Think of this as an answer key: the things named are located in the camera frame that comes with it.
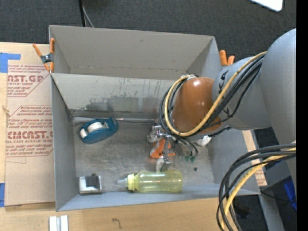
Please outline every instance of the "box floor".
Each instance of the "box floor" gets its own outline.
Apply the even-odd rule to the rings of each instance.
[[[89,176],[92,173],[100,175],[103,192],[113,192],[126,191],[116,181],[127,174],[155,171],[157,159],[150,157],[153,145],[146,139],[153,124],[119,121],[116,134],[95,144],[81,141],[79,128],[82,125],[83,123],[74,124],[76,177]],[[198,147],[198,151],[194,162],[186,162],[184,157],[172,157],[173,164],[169,169],[182,171],[184,187],[214,183],[207,148]]]

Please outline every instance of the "black carpet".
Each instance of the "black carpet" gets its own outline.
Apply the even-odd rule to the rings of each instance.
[[[248,0],[82,0],[95,27],[215,36],[218,49],[235,60],[266,51],[296,28],[296,0],[284,0],[280,12]],[[0,41],[48,43],[48,26],[82,26],[78,0],[0,0]],[[271,129],[256,131],[260,147],[275,143]],[[286,198],[282,184],[275,197]],[[249,214],[239,217],[244,231],[267,230],[258,197],[237,197]],[[281,203],[286,231],[297,230],[296,212]]]

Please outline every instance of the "tape roll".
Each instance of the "tape roll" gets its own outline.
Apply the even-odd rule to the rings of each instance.
[[[86,137],[87,136],[87,132],[84,129],[80,130],[80,136],[82,138]]]
[[[95,130],[104,128],[104,126],[101,124],[101,122],[94,122],[90,126],[88,126],[88,132],[91,133]]]

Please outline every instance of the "cable bundle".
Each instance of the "cable bundle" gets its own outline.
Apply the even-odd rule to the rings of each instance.
[[[216,212],[216,219],[219,225],[220,230],[224,230],[224,227],[228,228],[228,230],[232,231],[232,227],[227,219],[228,211],[230,211],[230,215],[234,221],[235,226],[238,230],[241,230],[239,226],[236,216],[234,214],[234,210],[231,206],[236,194],[240,190],[240,188],[245,184],[245,182],[260,168],[265,165],[273,162],[280,162],[283,160],[291,159],[296,157],[296,143],[284,144],[284,145],[276,145],[269,146],[262,149],[254,150],[244,154],[239,157],[229,168],[228,172],[223,177],[220,188],[219,188],[219,205]],[[239,166],[251,162],[255,159],[265,159],[261,163],[248,166],[243,171],[241,171],[230,184],[230,176],[234,170],[236,170]]]
[[[176,135],[178,137],[190,137],[193,136],[200,131],[203,131],[209,127],[215,126],[219,123],[225,122],[231,117],[234,116],[236,113],[242,98],[244,97],[244,94],[247,92],[255,78],[257,77],[261,66],[262,61],[265,55],[265,52],[262,52],[254,57],[252,57],[250,60],[248,60],[245,64],[243,64],[236,72],[235,74],[230,78],[230,80],[227,82],[226,86],[223,88],[215,102],[213,103],[212,107],[206,114],[206,116],[203,118],[203,120],[191,131],[188,132],[181,132],[178,131],[171,122],[171,110],[172,110],[172,104],[173,99],[177,93],[177,90],[183,85],[183,83],[191,78],[191,75],[182,76],[180,79],[178,79],[170,88],[169,90],[164,94],[162,102],[160,104],[159,109],[159,123],[160,125],[166,130],[167,133],[170,135]],[[242,72],[242,74],[237,78],[237,80],[234,82],[235,78]],[[228,115],[228,118],[218,122],[213,123],[215,118],[218,117],[220,112],[226,107],[228,102],[231,100],[231,98],[235,95],[235,93],[238,91],[238,89],[248,81],[247,86],[243,90],[243,92],[240,95],[240,98],[237,102],[237,105],[233,111],[232,114]]]

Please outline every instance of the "dirt stain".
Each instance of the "dirt stain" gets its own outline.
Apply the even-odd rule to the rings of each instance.
[[[121,227],[121,222],[119,221],[119,219],[112,218],[112,222],[113,222],[113,223],[118,223],[118,224],[119,224],[119,228],[122,229],[122,227]]]

